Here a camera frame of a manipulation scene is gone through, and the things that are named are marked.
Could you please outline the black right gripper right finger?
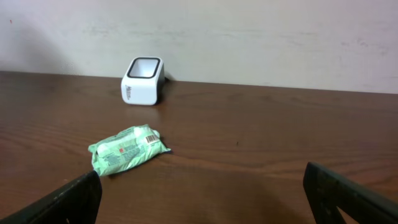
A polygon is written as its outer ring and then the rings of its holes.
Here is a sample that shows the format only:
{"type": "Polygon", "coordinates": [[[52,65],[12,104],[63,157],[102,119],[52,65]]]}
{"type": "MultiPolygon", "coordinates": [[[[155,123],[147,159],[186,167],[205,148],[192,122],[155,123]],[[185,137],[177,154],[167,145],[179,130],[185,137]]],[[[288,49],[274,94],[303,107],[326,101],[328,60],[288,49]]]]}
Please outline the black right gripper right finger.
{"type": "Polygon", "coordinates": [[[317,224],[344,223],[340,210],[358,223],[397,223],[397,203],[320,164],[307,164],[303,187],[317,224]]]}

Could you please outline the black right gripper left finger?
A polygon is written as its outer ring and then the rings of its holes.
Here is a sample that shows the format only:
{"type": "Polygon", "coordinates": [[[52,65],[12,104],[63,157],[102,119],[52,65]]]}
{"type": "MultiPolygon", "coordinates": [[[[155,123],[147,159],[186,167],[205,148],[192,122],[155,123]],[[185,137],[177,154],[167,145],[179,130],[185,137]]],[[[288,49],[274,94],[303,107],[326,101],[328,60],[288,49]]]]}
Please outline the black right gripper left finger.
{"type": "Polygon", "coordinates": [[[91,171],[3,218],[1,224],[94,224],[101,196],[100,177],[95,171],[91,171]]]}

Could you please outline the green wet wipes pack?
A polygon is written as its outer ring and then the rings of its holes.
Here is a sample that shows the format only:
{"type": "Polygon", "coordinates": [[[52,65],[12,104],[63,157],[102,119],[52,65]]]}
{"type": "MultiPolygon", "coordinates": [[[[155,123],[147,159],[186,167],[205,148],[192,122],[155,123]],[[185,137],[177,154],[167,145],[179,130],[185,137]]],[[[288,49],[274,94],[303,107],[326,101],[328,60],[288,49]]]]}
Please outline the green wet wipes pack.
{"type": "Polygon", "coordinates": [[[149,125],[132,126],[88,147],[91,165],[99,176],[135,168],[158,154],[170,152],[160,133],[149,125]]]}

